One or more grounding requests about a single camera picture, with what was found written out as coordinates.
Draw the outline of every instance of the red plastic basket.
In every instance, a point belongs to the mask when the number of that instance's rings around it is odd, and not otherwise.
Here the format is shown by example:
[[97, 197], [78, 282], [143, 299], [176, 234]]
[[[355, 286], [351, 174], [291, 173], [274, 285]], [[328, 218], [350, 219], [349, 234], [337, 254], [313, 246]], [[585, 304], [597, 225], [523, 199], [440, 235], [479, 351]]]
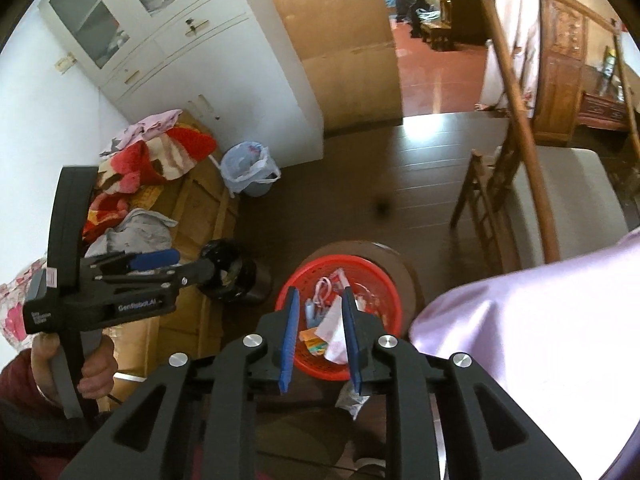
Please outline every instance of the red plastic basket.
[[[300, 291], [298, 332], [305, 330], [306, 299], [313, 297], [316, 283], [320, 278], [328, 276], [339, 268], [344, 269], [344, 273], [355, 294], [366, 288], [380, 300], [377, 311], [383, 316], [386, 332], [396, 336], [399, 335], [402, 327], [402, 306], [396, 286], [379, 266], [369, 260], [359, 256], [351, 256], [350, 254], [323, 256], [296, 270], [282, 287], [276, 302], [276, 310], [280, 310], [284, 306], [289, 287], [297, 287]], [[337, 365], [322, 356], [311, 355], [305, 344], [299, 339], [296, 340], [296, 352], [293, 362], [304, 373], [325, 381], [347, 381], [350, 376], [348, 365]]]

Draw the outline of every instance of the pink cloth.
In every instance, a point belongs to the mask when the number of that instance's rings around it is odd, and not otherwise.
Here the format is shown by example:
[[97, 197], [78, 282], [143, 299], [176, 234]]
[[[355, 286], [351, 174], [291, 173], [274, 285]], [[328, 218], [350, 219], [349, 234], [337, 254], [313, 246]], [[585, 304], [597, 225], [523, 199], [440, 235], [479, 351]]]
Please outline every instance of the pink cloth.
[[468, 352], [578, 470], [600, 478], [640, 420], [640, 234], [461, 286], [417, 317], [425, 354]]
[[169, 110], [161, 114], [149, 115], [149, 117], [142, 119], [140, 122], [128, 126], [111, 139], [110, 145], [100, 156], [113, 155], [113, 153], [121, 152], [127, 146], [135, 144], [139, 140], [146, 142], [164, 134], [165, 131], [175, 126], [181, 113], [182, 110]]
[[33, 273], [46, 267], [46, 257], [33, 262], [10, 282], [0, 285], [0, 334], [18, 352], [31, 347], [33, 335], [28, 335], [22, 320], [22, 306], [31, 285]]

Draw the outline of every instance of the white tissue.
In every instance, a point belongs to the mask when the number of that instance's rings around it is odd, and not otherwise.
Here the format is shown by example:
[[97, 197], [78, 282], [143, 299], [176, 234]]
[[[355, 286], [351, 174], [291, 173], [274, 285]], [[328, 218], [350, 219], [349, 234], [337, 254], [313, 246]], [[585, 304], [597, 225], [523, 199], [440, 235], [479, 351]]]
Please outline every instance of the white tissue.
[[[358, 310], [364, 310], [366, 302], [356, 301]], [[337, 365], [347, 364], [347, 342], [344, 337], [342, 323], [342, 298], [336, 296], [331, 308], [327, 311], [322, 323], [316, 328], [316, 335], [326, 341], [327, 347], [324, 358]]]

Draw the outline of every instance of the red tile floor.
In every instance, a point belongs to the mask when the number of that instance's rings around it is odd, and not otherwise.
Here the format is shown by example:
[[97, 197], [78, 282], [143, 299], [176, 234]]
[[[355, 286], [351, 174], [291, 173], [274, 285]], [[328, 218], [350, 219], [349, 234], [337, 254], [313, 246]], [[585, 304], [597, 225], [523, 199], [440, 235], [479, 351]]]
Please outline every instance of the red tile floor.
[[404, 116], [472, 112], [480, 98], [487, 50], [456, 43], [451, 52], [432, 50], [411, 38], [411, 26], [391, 20], [402, 87]]

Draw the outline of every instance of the bottle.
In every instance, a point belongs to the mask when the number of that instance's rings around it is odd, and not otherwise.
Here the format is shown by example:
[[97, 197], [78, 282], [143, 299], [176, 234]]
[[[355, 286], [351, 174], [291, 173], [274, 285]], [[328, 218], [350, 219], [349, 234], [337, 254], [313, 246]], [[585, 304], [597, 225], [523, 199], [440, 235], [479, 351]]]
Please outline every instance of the bottle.
[[604, 64], [602, 66], [602, 73], [606, 78], [613, 76], [613, 71], [616, 68], [616, 51], [613, 48], [607, 50], [607, 55], [604, 58]]
[[620, 78], [615, 75], [611, 79], [611, 82], [613, 83], [613, 88], [618, 91], [618, 101], [621, 103], [625, 102], [625, 92], [622, 89], [622, 81], [620, 81]]

